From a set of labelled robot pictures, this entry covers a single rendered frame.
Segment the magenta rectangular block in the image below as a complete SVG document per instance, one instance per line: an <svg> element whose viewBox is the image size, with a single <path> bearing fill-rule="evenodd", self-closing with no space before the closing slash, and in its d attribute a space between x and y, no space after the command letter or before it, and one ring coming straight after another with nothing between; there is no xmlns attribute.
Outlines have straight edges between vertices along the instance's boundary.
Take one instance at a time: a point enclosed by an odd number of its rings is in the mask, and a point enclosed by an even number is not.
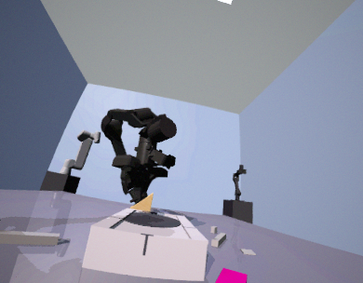
<svg viewBox="0 0 363 283"><path fill-rule="evenodd" d="M248 276L230 269L222 269L216 283L247 283Z"/></svg>

